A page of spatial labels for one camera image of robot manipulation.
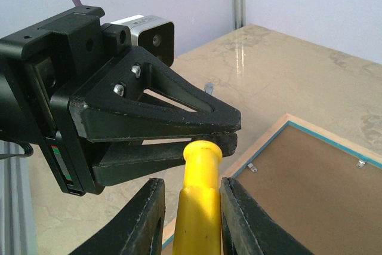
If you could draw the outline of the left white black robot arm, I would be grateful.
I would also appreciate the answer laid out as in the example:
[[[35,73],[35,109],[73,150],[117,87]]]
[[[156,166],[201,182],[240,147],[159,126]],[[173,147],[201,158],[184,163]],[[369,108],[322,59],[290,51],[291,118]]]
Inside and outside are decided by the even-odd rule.
[[[1,139],[38,145],[80,196],[183,165],[195,140],[233,155],[241,113],[172,70],[174,24],[103,16],[81,5],[1,39]]]

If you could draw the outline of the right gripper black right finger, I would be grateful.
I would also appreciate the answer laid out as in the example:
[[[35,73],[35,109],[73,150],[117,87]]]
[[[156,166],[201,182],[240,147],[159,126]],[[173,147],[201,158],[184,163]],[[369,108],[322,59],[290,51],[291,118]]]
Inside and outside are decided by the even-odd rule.
[[[281,228],[233,177],[221,180],[224,254],[311,254]]]

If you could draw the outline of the teal wooden picture frame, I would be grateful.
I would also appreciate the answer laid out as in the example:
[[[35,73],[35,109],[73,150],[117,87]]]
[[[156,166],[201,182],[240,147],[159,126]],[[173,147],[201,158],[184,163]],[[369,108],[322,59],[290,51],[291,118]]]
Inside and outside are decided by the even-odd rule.
[[[282,116],[225,172],[314,254],[381,253],[381,155]]]

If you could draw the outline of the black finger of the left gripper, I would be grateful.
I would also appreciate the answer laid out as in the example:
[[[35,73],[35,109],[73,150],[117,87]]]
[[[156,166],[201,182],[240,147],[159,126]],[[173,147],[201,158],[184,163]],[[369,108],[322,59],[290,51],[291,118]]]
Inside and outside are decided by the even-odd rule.
[[[235,133],[241,113],[197,88],[142,47],[111,58],[70,99],[89,142]]]
[[[185,164],[183,150],[189,143],[209,140],[222,151],[223,156],[231,156],[238,145],[238,135],[233,133],[201,136],[189,142],[157,143],[133,145],[141,138],[131,138],[128,134],[110,133],[106,140],[111,143],[104,156],[91,166],[93,183],[96,186],[112,186],[158,171]]]

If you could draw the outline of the yellow handled screwdriver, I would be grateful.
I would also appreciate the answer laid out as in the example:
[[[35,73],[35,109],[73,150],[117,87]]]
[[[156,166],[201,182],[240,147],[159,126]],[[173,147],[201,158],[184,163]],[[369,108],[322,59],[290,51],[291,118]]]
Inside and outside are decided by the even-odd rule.
[[[220,254],[221,207],[218,184],[221,149],[213,142],[189,143],[179,194],[172,254]]]

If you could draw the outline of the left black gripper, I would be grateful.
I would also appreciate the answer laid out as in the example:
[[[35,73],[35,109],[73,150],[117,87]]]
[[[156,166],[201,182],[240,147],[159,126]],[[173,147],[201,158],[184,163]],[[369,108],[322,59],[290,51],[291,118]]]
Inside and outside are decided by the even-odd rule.
[[[91,166],[102,146],[81,139],[71,97],[106,62],[131,46],[128,27],[79,6],[1,39],[1,139],[39,146],[64,193],[100,194]]]

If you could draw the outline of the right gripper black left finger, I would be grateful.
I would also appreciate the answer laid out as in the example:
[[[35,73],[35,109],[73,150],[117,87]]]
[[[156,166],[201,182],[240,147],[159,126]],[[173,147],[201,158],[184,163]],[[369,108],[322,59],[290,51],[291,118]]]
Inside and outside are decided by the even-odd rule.
[[[161,254],[165,183],[149,179],[125,207],[72,254]]]

